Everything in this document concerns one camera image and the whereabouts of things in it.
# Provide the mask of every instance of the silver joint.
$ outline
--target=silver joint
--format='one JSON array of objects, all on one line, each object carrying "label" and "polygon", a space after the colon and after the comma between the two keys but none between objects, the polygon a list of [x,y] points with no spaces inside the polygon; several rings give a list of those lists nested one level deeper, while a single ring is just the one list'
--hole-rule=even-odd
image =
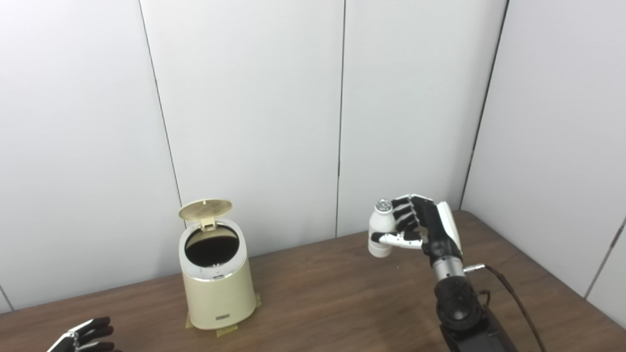
[{"label": "silver joint", "polygon": [[469,272],[474,272],[480,269],[484,269],[485,265],[483,263],[480,264],[474,264],[474,265],[470,265],[470,266],[466,266],[463,268],[463,271],[465,272],[465,274],[469,273]]},{"label": "silver joint", "polygon": [[465,276],[463,262],[455,256],[440,257],[433,263],[433,270],[439,281],[450,276]]},{"label": "silver joint", "polygon": [[390,201],[386,199],[381,199],[378,202],[376,202],[376,209],[380,210],[381,212],[388,212],[391,209],[393,209],[393,205],[391,205]]}]

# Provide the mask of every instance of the wall seam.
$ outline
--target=wall seam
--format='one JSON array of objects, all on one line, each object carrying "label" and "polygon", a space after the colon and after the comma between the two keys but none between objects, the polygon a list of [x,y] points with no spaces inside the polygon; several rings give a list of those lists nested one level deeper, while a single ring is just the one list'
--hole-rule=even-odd
[{"label": "wall seam", "polygon": [[335,194],[335,238],[339,228],[339,178],[341,176],[341,122],[344,111],[344,58],[346,56],[346,2],[344,0],[344,29],[341,38],[341,89],[339,93],[339,148],[337,151],[337,193]]},{"label": "wall seam", "polygon": [[[148,29],[146,28],[146,20],[143,16],[143,7],[141,6],[141,0],[137,0],[139,4],[139,12],[141,13],[141,24],[143,25],[143,34],[146,37],[146,45],[148,46],[148,56],[150,57],[150,67],[152,68],[152,76],[155,80],[156,97],[158,98],[158,107],[161,110],[161,119],[163,120],[163,129],[165,131],[165,140],[167,141],[167,150],[170,153],[170,163],[172,164],[172,174],[174,175],[174,183],[176,185],[176,194],[178,195],[178,205],[183,206],[182,199],[180,197],[180,187],[178,186],[178,177],[176,175],[176,166],[174,166],[174,157],[172,156],[172,146],[170,144],[170,136],[167,132],[167,124],[165,123],[165,114],[163,113],[163,104],[161,103],[161,92],[158,89],[157,73],[155,71],[155,64],[152,60],[152,50],[150,48],[150,40],[148,39]],[[187,224],[183,220],[183,228],[187,228]]]},{"label": "wall seam", "polygon": [[489,72],[489,79],[487,81],[487,87],[485,90],[485,98],[483,99],[483,107],[480,110],[480,117],[478,118],[478,126],[476,126],[476,134],[474,136],[474,145],[472,145],[472,148],[471,148],[471,155],[469,156],[468,169],[467,169],[467,172],[465,173],[465,182],[463,183],[463,190],[461,191],[461,201],[459,202],[459,210],[461,210],[461,207],[463,206],[463,199],[465,198],[465,190],[467,189],[468,180],[470,179],[471,163],[474,160],[474,151],[476,150],[476,143],[478,142],[478,133],[480,132],[480,125],[481,125],[481,122],[483,121],[483,115],[485,114],[485,106],[487,105],[487,96],[489,95],[489,88],[491,87],[491,79],[493,77],[493,68],[496,66],[496,58],[498,57],[498,50],[500,48],[500,40],[502,39],[502,31],[504,30],[504,27],[505,27],[506,14],[508,13],[509,3],[510,3],[510,0],[506,0],[505,10],[504,10],[504,13],[502,14],[502,23],[500,24],[500,33],[498,34],[498,42],[496,43],[496,49],[493,53],[493,61],[491,62],[491,71]]},{"label": "wall seam", "polygon": [[613,248],[615,247],[617,240],[619,240],[620,236],[622,235],[622,232],[624,230],[624,225],[626,225],[626,217],[624,217],[622,221],[622,225],[617,229],[617,232],[615,233],[615,236],[613,237],[611,244],[608,246],[607,253],[604,255],[604,259],[602,259],[602,262],[600,263],[600,267],[598,267],[598,271],[595,273],[595,276],[593,277],[591,284],[589,284],[589,288],[585,292],[585,295],[584,295],[585,299],[589,298],[589,295],[591,294],[591,290],[593,289],[595,282],[598,281],[598,278],[600,277],[600,274],[602,273],[602,269],[604,269],[604,265],[606,265],[608,261],[608,257],[611,255],[611,252],[613,251]]}]

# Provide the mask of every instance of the metal connector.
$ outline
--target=metal connector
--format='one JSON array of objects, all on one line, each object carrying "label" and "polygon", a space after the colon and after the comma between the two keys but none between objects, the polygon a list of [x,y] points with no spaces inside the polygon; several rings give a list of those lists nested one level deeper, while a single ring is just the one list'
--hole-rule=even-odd
[{"label": "metal connector", "polygon": [[476,270],[480,270],[480,269],[484,269],[485,265],[483,263],[479,263],[479,264],[474,264],[474,265],[470,265],[470,266],[466,266],[463,268],[463,272],[465,272],[465,274],[469,273],[469,272],[474,272]]}]

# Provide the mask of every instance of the chrome band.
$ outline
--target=chrome band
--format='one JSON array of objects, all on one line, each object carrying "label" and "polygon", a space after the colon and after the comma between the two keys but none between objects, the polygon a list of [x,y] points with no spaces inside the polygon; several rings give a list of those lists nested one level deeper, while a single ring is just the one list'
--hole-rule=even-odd
[{"label": "chrome band", "polygon": [[443,256],[433,263],[437,280],[441,281],[450,276],[465,276],[463,262],[455,256]]}]

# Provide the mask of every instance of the black robotic arm base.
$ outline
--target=black robotic arm base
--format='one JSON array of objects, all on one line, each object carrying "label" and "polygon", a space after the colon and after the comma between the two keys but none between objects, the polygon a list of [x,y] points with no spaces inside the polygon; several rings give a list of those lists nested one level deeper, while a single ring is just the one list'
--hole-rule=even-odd
[{"label": "black robotic arm base", "polygon": [[469,334],[440,326],[450,352],[518,352],[489,307],[483,309],[484,320]]}]

